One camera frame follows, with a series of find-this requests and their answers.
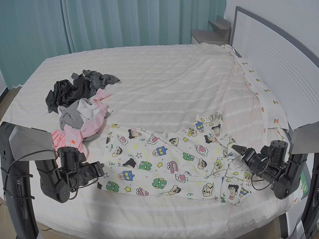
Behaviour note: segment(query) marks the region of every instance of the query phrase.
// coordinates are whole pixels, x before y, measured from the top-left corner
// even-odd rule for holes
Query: cartoon face
[[[116,182],[108,181],[106,184],[106,189],[111,191],[111,192],[118,192],[119,191],[119,186],[116,184]]]
[[[121,149],[121,147],[117,146],[115,152],[113,152],[113,154],[112,154],[112,157],[117,157],[119,154],[122,153],[122,151],[123,150]]]
[[[197,136],[197,131],[196,131],[196,129],[193,128],[193,127],[190,127],[190,128],[188,129],[188,134],[187,134],[187,135],[188,135],[188,136],[193,136],[193,137]]]
[[[132,171],[123,171],[122,173],[119,174],[119,178],[121,180],[126,180],[126,181],[133,181],[133,177],[135,175],[132,174]]]
[[[215,136],[217,136],[217,137],[220,136],[220,131],[221,131],[220,124],[218,124],[217,126],[213,126],[212,130],[214,130]]]
[[[203,126],[202,122],[199,122],[199,121],[198,121],[198,122],[195,124],[195,127],[196,127],[196,129],[197,129],[199,132],[204,133],[204,126]]]
[[[152,167],[152,164],[149,163],[148,161],[142,161],[139,165],[139,169],[143,169],[146,171],[150,171],[151,167]]]
[[[183,152],[183,159],[185,159],[186,161],[194,161],[194,158],[195,158],[195,156]]]
[[[147,140],[148,144],[156,144],[156,141],[158,140],[158,138],[156,136],[154,136],[154,134],[151,135],[151,137]]]
[[[156,148],[156,150],[153,151],[153,156],[163,156],[163,155],[166,155],[166,151],[167,149],[162,146],[162,147],[158,147]]]
[[[204,137],[205,137],[205,142],[206,143],[217,142],[217,138],[216,137],[209,137],[208,135],[204,135]]]
[[[107,134],[106,143],[109,143],[109,142],[110,142],[111,136],[112,136],[112,132],[109,132],[109,133]]]
[[[244,188],[241,188],[240,193],[239,193],[239,197],[242,196],[246,196],[249,192],[247,190],[245,190]]]
[[[210,121],[214,121],[217,118],[218,113],[214,113],[211,116],[209,116],[208,118],[210,119]]]
[[[170,195],[173,195],[173,194],[177,194],[181,192],[181,189],[177,186],[177,185],[174,185],[173,188],[171,189],[170,192],[168,192]]]
[[[214,184],[207,183],[204,185],[202,193],[204,197],[209,197],[213,194]]]
[[[175,179],[181,183],[186,182],[186,177],[184,174],[175,174]]]
[[[244,181],[250,182],[251,183],[251,176],[250,174],[244,172]]]
[[[217,161],[215,162],[215,167],[214,170],[217,172],[219,172],[222,169],[223,165],[221,163],[221,161],[219,159],[217,159]]]
[[[142,134],[136,130],[132,130],[132,129],[129,129],[127,130],[129,132],[129,138],[130,139],[134,139],[134,138],[137,138],[138,136],[141,136]]]
[[[229,136],[228,138],[229,138],[229,143],[236,142],[235,139],[232,138],[231,136]]]
[[[124,136],[122,135],[117,135],[118,140],[120,141],[121,144],[123,144],[124,146],[127,144],[127,140],[125,139]]]
[[[166,186],[167,181],[165,181],[163,178],[156,178],[153,180],[152,186],[156,189],[164,189]]]
[[[136,194],[138,196],[148,196],[149,193],[146,190],[139,187],[138,189],[136,189]]]
[[[204,146],[201,145],[195,145],[196,151],[201,154],[202,156],[207,156],[208,149],[204,148]]]
[[[178,171],[178,166],[175,161],[171,161],[167,163],[167,169],[171,170],[171,173],[174,173],[175,171]]]
[[[177,147],[177,145],[178,145],[178,140],[179,140],[179,138],[176,137],[176,138],[170,139],[169,142],[170,142],[173,146]]]
[[[240,169],[242,167],[242,162],[240,159],[237,159],[235,162],[235,167],[236,169]]]
[[[128,161],[126,161],[123,164],[123,166],[134,168],[136,166],[136,163],[135,163],[134,159],[130,158]]]
[[[207,166],[207,163],[206,161],[202,160],[201,158],[199,159],[199,162],[198,162],[198,169],[204,169],[205,167]]]
[[[233,184],[228,185],[228,189],[230,192],[230,196],[228,198],[230,200],[233,200],[235,198],[235,195],[237,195],[238,188],[239,188],[238,185],[233,185]]]

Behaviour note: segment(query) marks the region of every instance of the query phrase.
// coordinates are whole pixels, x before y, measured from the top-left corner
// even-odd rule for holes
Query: headboard
[[[296,38],[236,7],[230,45],[272,90],[292,129],[319,121],[319,58]]]

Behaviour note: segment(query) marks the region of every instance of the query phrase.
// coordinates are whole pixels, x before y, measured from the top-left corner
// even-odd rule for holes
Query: white wall
[[[319,57],[319,0],[226,0],[224,18],[232,28],[236,6],[281,27]]]
[[[5,88],[7,87],[6,83],[4,82],[2,73],[0,71],[0,95],[2,94],[2,92],[5,90]]]

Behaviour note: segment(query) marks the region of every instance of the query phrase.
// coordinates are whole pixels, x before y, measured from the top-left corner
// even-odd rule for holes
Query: curtain
[[[0,0],[0,70],[11,88],[48,57],[189,44],[191,30],[211,30],[224,10],[225,0]]]

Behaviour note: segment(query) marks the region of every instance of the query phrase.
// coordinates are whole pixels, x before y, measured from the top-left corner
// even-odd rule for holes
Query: bed
[[[232,40],[237,52],[239,44],[247,42],[236,39],[236,30]],[[114,74],[121,83],[105,89],[112,96],[103,102],[114,113],[104,121],[99,138],[85,143],[89,162],[101,160],[112,123],[177,132],[190,127],[197,114],[209,115],[212,110],[224,112],[227,131],[239,145],[260,150],[265,130],[261,106],[239,59],[222,46],[206,43],[122,47],[49,58],[23,85],[2,121],[49,132],[59,129],[58,115],[47,110],[48,91],[57,80],[71,81],[73,72],[90,69]],[[268,142],[282,137],[286,135],[281,129],[267,129]],[[41,192],[33,162],[30,171],[37,221],[83,238],[236,238],[267,224],[300,199],[292,194],[278,200],[267,188],[253,191],[240,206],[233,206],[168,195],[135,197],[92,185],[74,200],[59,204]]]

